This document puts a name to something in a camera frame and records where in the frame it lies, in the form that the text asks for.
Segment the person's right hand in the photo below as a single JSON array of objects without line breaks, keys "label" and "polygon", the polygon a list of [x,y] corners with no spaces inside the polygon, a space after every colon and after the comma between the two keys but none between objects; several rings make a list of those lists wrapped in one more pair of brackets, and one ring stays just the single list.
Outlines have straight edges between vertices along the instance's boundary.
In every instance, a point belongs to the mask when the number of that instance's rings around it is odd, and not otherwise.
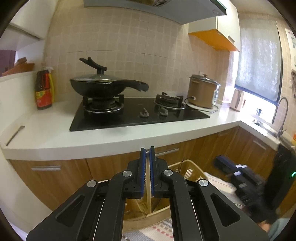
[{"label": "person's right hand", "polygon": [[269,232],[269,230],[271,229],[271,224],[267,221],[262,221],[258,223],[258,226],[260,226],[265,232]]}]

